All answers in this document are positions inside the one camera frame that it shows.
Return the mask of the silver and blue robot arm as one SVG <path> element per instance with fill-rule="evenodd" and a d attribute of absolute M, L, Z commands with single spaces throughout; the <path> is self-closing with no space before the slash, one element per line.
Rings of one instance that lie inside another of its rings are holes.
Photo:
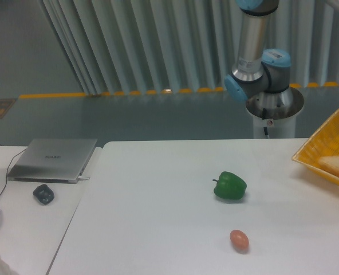
<path fill-rule="evenodd" d="M 238 54 L 224 84 L 246 101 L 290 83 L 339 84 L 339 1 L 238 1 Z"/>

